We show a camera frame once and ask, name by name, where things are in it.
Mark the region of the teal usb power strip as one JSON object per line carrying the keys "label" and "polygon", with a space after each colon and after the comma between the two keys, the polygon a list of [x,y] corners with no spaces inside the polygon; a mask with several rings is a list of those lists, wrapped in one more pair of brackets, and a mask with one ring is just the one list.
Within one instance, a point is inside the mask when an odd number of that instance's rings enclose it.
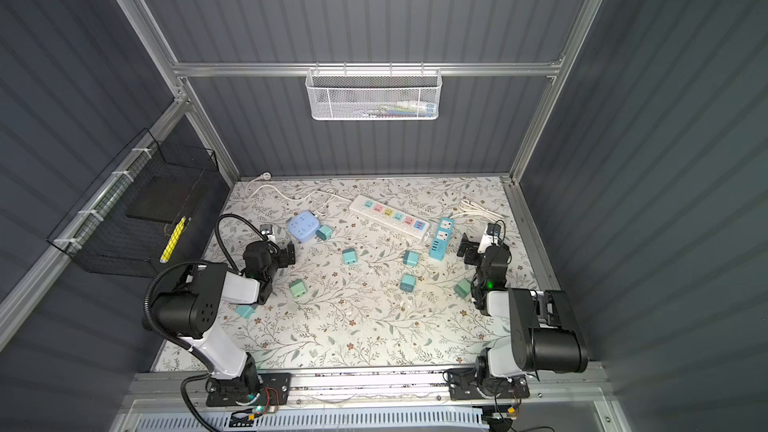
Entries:
{"label": "teal usb power strip", "polygon": [[440,220],[429,249],[431,259],[442,261],[445,258],[453,230],[454,221],[452,219],[442,218]]}

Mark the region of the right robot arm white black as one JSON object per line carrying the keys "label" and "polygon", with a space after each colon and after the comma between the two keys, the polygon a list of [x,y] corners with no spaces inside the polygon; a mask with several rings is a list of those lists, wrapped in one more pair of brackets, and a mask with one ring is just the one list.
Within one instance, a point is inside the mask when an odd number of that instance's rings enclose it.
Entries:
{"label": "right robot arm white black", "polygon": [[587,369],[589,353],[565,292],[508,287],[511,252],[499,237],[484,244],[463,235],[457,256],[475,268],[469,286],[475,308],[509,325],[502,338],[481,350],[472,368],[446,374],[453,399],[524,398],[529,374]]}

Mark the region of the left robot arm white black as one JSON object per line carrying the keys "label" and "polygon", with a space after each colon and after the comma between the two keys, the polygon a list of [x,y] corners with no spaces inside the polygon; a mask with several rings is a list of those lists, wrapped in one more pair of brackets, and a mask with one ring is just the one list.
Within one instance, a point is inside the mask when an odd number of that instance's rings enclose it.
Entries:
{"label": "left robot arm white black", "polygon": [[243,260],[241,272],[203,260],[171,266],[153,279],[144,298],[144,327],[204,365],[203,379],[213,403],[250,405],[266,396],[254,360],[216,319],[222,302],[251,309],[265,304],[276,272],[295,263],[295,246],[252,242]]}

